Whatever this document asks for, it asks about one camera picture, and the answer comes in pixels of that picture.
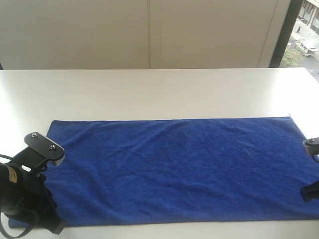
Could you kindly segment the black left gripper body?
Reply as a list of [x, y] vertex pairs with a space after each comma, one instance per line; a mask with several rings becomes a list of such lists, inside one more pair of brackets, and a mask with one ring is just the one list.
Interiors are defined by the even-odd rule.
[[14, 164], [0, 164], [0, 212], [9, 219], [27, 224], [23, 235], [43, 228], [59, 235], [66, 227], [57, 204], [45, 185], [46, 177], [35, 175]]

